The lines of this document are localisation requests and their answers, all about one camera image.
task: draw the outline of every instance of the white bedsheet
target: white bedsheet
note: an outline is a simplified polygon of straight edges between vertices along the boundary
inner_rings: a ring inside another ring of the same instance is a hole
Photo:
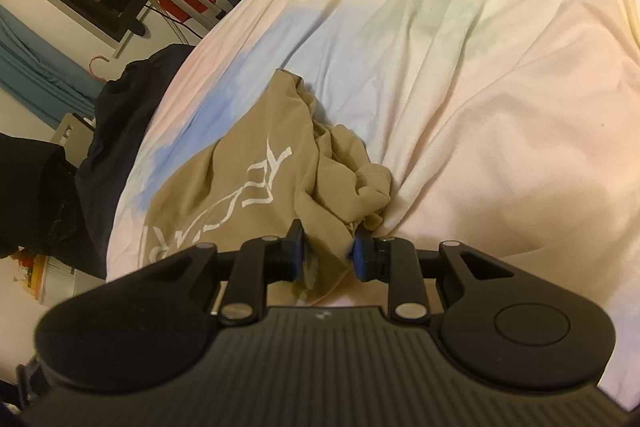
[[[120,198],[109,276],[138,267],[162,182],[286,68],[391,170],[382,233],[422,248],[459,239],[603,306],[618,340],[601,387],[631,407],[639,27],[636,0],[243,0],[156,112]],[[361,300],[353,289],[348,301]]]

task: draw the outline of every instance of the wall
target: wall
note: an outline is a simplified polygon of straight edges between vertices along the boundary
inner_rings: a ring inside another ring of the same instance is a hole
[[[17,275],[17,261],[0,260],[0,379],[11,382],[15,366],[33,356],[33,330],[47,311],[14,282]]]

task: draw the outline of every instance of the metal pin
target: metal pin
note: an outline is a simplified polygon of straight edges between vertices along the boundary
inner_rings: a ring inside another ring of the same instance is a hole
[[[428,313],[427,308],[417,302],[404,302],[396,306],[396,315],[402,319],[417,320]]]
[[[248,319],[254,313],[254,309],[244,302],[234,302],[227,304],[220,310],[220,314],[230,321],[241,321]]]

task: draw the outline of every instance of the black clothing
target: black clothing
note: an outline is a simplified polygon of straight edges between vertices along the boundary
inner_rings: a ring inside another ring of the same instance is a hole
[[[105,84],[95,103],[94,139],[76,174],[76,187],[89,236],[104,259],[118,200],[146,128],[191,51],[193,46],[171,44],[130,63],[119,80]]]
[[[84,225],[75,167],[50,142],[0,134],[0,257],[18,246],[104,279]]]

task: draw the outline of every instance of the tan shirt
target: tan shirt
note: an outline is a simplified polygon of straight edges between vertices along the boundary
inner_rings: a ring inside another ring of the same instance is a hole
[[[299,76],[276,70],[254,107],[162,186],[145,220],[143,264],[196,243],[237,250],[263,235],[284,237],[300,219],[313,250],[304,283],[280,302],[312,303],[350,269],[356,227],[377,228],[389,201],[388,169],[369,161],[346,127],[312,119],[316,99]]]

